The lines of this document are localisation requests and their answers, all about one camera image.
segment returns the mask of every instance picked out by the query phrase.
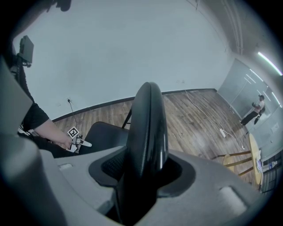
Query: ceiling light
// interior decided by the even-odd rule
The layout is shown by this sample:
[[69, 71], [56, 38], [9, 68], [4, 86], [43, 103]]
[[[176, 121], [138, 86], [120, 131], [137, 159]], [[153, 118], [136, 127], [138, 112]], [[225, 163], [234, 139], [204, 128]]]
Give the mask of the ceiling light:
[[[264, 95], [269, 99], [269, 97], [266, 95], [266, 93], [263, 91]], [[269, 101], [271, 101], [271, 99], [269, 99]]]
[[254, 73], [254, 74], [263, 82], [263, 80], [262, 80], [252, 69], [250, 69], [250, 71], [251, 71], [252, 73]]
[[277, 100], [278, 104], [280, 105], [279, 103], [279, 100], [276, 98], [276, 96], [274, 95], [274, 93], [272, 92], [273, 96], [275, 97], [275, 99]]
[[[247, 74], [246, 74], [246, 76], [248, 76]], [[250, 76], [248, 76], [254, 83], [256, 83]]]
[[279, 71], [279, 69], [265, 55], [263, 55], [261, 52], [258, 52], [258, 55], [264, 58], [278, 72], [278, 74], [282, 75], [282, 72]]
[[[247, 80], [245, 77], [244, 77], [244, 79]], [[247, 82], [250, 83], [248, 80], [247, 80]], [[250, 83], [250, 84], [251, 84], [251, 83]]]

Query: cable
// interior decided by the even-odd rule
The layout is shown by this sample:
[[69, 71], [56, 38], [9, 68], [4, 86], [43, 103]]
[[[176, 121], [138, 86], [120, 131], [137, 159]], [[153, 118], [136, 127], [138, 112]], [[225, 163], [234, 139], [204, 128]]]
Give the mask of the cable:
[[[219, 127], [215, 122], [213, 122], [203, 110], [201, 110], [190, 98], [189, 98], [189, 100], [192, 102], [192, 104], [193, 104], [194, 106], [196, 106], [201, 112], [203, 112], [203, 113], [206, 115], [206, 117], [207, 117], [214, 125], [216, 125], [217, 128], [220, 130], [220, 127]], [[238, 144], [239, 150], [240, 150], [240, 152], [241, 152], [241, 151], [242, 151], [242, 148], [241, 148], [239, 142], [236, 140], [236, 138], [235, 138], [234, 136], [232, 136], [230, 133], [226, 132], [225, 130], [223, 130], [223, 132], [225, 132], [225, 133], [229, 134], [231, 137], [233, 137], [233, 139], [234, 139], [234, 140], [236, 141], [236, 143]]]
[[72, 113], [73, 113], [73, 117], [74, 117], [74, 119], [75, 119], [75, 121], [76, 121], [76, 117], [75, 117], [75, 115], [74, 115], [74, 111], [73, 111], [73, 108], [72, 108], [72, 105], [71, 105], [71, 102], [70, 102], [70, 100], [68, 99], [68, 102], [69, 102], [69, 104], [70, 104], [70, 106], [71, 106], [71, 109], [72, 109]]

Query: hand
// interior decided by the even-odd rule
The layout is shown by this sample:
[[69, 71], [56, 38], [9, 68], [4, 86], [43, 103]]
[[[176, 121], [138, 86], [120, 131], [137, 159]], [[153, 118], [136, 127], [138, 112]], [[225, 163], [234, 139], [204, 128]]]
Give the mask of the hand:
[[66, 149], [69, 149], [72, 144], [72, 138], [69, 136], [66, 136], [66, 140], [63, 143]]

